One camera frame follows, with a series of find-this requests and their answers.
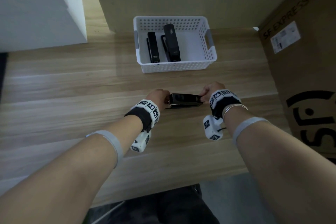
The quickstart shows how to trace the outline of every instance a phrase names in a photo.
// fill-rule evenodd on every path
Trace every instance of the gray elastic band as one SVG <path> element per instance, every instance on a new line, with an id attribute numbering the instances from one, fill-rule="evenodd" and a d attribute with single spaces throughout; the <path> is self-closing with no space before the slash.
<path id="1" fill-rule="evenodd" d="M 235 145 L 237 145 L 237 137 L 240 135 L 240 133 L 245 129 L 247 128 L 249 125 L 253 124 L 253 123 L 256 123 L 258 121 L 267 121 L 269 122 L 267 119 L 264 119 L 264 118 L 258 118 L 258 117 L 253 117 L 253 118 L 249 118 L 245 121 L 243 121 L 242 123 L 240 123 L 236 130 L 234 131 L 233 135 L 232 135 L 232 139 L 233 139 L 233 143 Z"/>
<path id="2" fill-rule="evenodd" d="M 108 132 L 106 130 L 98 130 L 96 132 L 93 132 L 93 133 L 87 135 L 86 137 L 88 137 L 90 135 L 93 135 L 93 134 L 101 134 L 103 137 L 105 137 L 111 143 L 111 145 L 114 147 L 114 149 L 116 150 L 116 153 L 117 153 L 116 166 L 119 163 L 121 163 L 121 161 L 124 157 L 124 151 L 121 148 L 119 140 L 114 136 L 114 134 L 112 134 L 111 132 Z"/>

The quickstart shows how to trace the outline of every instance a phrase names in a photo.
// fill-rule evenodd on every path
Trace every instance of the black wrist strap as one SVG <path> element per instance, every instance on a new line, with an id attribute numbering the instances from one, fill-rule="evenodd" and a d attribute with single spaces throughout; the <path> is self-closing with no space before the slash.
<path id="1" fill-rule="evenodd" d="M 241 104 L 241 102 L 234 97 L 225 97 L 217 102 L 215 109 L 212 109 L 210 105 L 212 116 L 214 116 L 215 119 L 223 118 L 224 108 L 231 104 Z"/>
<path id="2" fill-rule="evenodd" d="M 146 131 L 147 133 L 149 133 L 149 131 L 151 130 L 151 123 L 152 123 L 152 119 L 150 118 L 149 112 L 147 112 L 144 108 L 135 107 L 128 113 L 126 113 L 125 117 L 128 115 L 135 115 L 139 117 L 143 125 L 142 131 Z"/>

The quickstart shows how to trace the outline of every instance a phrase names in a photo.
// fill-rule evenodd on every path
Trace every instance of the brown cardboard box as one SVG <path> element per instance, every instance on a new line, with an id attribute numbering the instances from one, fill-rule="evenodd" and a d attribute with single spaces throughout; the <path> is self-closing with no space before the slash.
<path id="1" fill-rule="evenodd" d="M 285 0 L 259 27 L 293 135 L 336 157 L 336 0 Z"/>

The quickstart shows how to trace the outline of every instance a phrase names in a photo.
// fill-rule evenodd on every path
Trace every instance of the wooden table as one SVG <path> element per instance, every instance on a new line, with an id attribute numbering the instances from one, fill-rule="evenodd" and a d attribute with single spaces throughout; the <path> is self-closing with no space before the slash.
<path id="1" fill-rule="evenodd" d="M 87 44 L 10 53 L 0 110 L 0 193 L 107 122 L 152 89 L 198 94 L 225 83 L 256 115 L 289 131 L 253 29 L 213 31 L 218 60 L 205 70 L 143 74 L 133 33 L 110 33 L 98 0 L 83 0 Z M 144 153 L 128 152 L 93 206 L 234 175 L 247 169 L 227 132 L 205 137 L 203 105 L 167 110 Z"/>

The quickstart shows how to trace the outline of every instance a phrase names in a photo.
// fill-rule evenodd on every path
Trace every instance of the basket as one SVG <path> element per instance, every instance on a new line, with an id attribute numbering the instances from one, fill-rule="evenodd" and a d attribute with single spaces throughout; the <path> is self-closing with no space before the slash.
<path id="1" fill-rule="evenodd" d="M 180 62 L 167 60 L 161 43 L 163 26 L 166 24 L 174 25 L 180 49 Z M 203 16 L 136 16 L 133 25 L 137 61 L 143 73 L 206 69 L 217 60 L 208 20 Z M 150 62 L 146 41 L 148 32 L 155 32 L 160 63 Z"/>

